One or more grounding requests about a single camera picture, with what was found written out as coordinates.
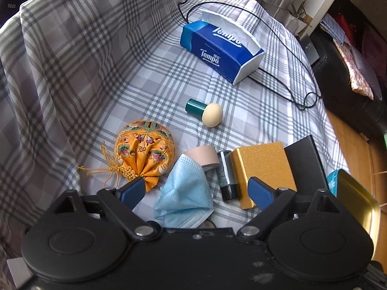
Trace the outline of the floral folded cloth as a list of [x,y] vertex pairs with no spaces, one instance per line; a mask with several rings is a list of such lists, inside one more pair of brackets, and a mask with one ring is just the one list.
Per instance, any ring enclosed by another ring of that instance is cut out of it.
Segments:
[[347,67],[352,91],[362,96],[368,97],[370,100],[374,100],[372,89],[367,83],[367,81],[365,80],[364,76],[357,68],[357,65],[350,47],[346,43],[340,44],[335,39],[333,40],[333,42]]

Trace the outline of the beige tape roll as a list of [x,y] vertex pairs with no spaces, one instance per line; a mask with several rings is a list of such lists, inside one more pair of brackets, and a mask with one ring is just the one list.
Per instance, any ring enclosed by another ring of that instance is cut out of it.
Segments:
[[216,149],[212,145],[202,145],[184,152],[190,159],[197,162],[205,172],[219,167],[220,162]]

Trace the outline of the orange embroidered drawstring pouch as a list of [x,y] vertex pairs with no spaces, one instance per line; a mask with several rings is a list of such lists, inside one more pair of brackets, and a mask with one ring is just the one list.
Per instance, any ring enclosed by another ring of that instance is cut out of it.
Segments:
[[106,168],[79,166],[78,169],[87,176],[115,176],[115,188],[121,177],[129,182],[141,177],[145,182],[145,191],[150,192],[158,184],[159,178],[171,171],[177,151],[172,134],[162,124],[138,120],[120,129],[113,152],[103,143],[101,153]]

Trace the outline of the gold gift box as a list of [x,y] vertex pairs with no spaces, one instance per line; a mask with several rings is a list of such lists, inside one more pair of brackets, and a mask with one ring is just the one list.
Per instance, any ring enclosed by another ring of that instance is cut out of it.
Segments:
[[280,142],[238,147],[231,152],[231,159],[243,210],[256,206],[247,193],[251,177],[258,177],[274,189],[287,187],[297,190],[284,146]]

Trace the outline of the black clear cylindrical bottle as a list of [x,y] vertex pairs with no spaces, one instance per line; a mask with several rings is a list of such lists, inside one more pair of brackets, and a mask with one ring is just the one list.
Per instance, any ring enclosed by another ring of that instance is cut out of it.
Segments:
[[216,173],[222,200],[225,202],[237,199],[239,198],[238,182],[234,174],[231,151],[220,151],[217,155],[220,164],[216,169]]

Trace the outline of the grey plaid bed sheet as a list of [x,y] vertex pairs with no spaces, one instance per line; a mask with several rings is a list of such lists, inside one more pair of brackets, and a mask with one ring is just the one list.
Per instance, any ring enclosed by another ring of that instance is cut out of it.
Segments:
[[[231,85],[180,46],[184,15],[235,20],[265,55],[251,78]],[[347,163],[295,37],[254,0],[29,0],[1,28],[1,288],[7,260],[26,231],[65,190],[91,193],[115,180],[103,167],[135,120],[167,127],[177,152],[218,150],[312,135],[323,169]],[[206,127],[189,99],[223,109]]]

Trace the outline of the green handled beige makeup sponge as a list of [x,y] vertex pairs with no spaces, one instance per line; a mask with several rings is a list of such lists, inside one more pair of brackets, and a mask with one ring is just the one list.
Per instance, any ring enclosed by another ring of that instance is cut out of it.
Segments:
[[223,109],[217,103],[205,104],[200,101],[189,99],[185,110],[188,114],[200,118],[202,123],[209,128],[214,128],[222,122]]

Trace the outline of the black box lid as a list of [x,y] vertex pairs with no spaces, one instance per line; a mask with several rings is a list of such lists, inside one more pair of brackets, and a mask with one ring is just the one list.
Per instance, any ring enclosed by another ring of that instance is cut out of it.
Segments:
[[323,165],[312,135],[285,147],[297,191],[301,195],[314,195],[319,189],[328,190]]

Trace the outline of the black leather sofa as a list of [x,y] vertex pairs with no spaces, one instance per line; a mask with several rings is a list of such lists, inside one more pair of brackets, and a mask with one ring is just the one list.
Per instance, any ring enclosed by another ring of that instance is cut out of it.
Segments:
[[312,69],[325,107],[367,139],[381,138],[386,134],[386,39],[350,0],[335,0],[328,14],[344,31],[345,46],[373,97],[352,90],[339,43],[320,26],[310,39],[319,55]]

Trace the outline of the blue checked folded cloth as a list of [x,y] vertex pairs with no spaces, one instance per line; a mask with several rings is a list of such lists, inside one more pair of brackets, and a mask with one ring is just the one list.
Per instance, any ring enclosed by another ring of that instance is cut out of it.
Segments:
[[320,26],[339,44],[350,44],[344,30],[328,13],[326,13],[320,21]]

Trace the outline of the potted plant white pot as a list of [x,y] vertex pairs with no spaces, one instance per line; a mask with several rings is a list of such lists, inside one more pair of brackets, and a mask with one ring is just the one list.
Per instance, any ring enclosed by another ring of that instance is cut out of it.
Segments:
[[292,33],[293,35],[299,35],[307,27],[310,26],[312,21],[311,17],[307,15],[305,4],[307,0],[301,2],[298,8],[295,7],[295,3],[290,4],[290,8],[287,9],[288,17],[285,21],[284,26]]

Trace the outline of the blue Tempo tissue box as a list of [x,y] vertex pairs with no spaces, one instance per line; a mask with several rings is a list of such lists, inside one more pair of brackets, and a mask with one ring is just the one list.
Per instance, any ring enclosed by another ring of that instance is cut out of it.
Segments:
[[180,44],[234,86],[256,71],[265,55],[245,28],[212,11],[183,27]]

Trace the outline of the light blue face mask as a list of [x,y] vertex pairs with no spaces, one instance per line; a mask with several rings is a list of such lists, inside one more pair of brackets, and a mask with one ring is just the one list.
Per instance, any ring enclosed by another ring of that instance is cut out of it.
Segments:
[[197,228],[213,211],[213,196],[203,168],[181,155],[154,203],[154,217],[166,228]]

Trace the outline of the gold teal metal tray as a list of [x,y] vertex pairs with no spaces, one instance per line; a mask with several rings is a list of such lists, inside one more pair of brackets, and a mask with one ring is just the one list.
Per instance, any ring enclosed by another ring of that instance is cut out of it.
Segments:
[[340,169],[327,176],[329,190],[356,218],[370,235],[375,257],[380,230],[380,204],[373,195],[346,170]]

